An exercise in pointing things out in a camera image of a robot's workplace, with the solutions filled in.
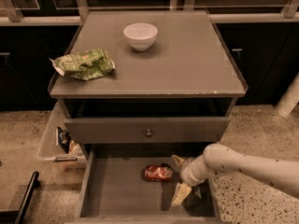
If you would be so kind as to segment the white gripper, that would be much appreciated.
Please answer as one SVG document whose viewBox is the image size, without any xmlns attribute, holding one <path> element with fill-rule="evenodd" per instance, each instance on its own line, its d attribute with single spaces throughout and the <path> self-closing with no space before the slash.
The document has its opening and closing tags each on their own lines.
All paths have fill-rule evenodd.
<svg viewBox="0 0 299 224">
<path fill-rule="evenodd" d="M 171 158 L 179 168 L 180 178 L 184 182 L 177 183 L 176 185 L 175 193 L 171 201 L 171 205 L 176 207 L 181 205 L 188 197 L 192 191 L 192 187 L 195 187 L 206 180 L 207 170 L 202 156 L 195 159 L 189 158 L 187 160 L 184 160 L 177 155 L 172 155 Z"/>
</svg>

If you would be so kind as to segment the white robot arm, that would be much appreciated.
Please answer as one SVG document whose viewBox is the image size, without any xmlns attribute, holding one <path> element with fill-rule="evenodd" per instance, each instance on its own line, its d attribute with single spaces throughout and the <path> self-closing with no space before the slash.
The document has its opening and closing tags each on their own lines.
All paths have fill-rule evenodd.
<svg viewBox="0 0 299 224">
<path fill-rule="evenodd" d="M 219 143 L 208 145 L 196 158 L 172 155 L 179 176 L 171 205 L 176 207 L 189 196 L 193 187 L 206 179 L 216 178 L 230 172 L 240 173 L 278 189 L 292 197 L 299 197 L 299 162 L 250 156 L 236 152 Z"/>
</svg>

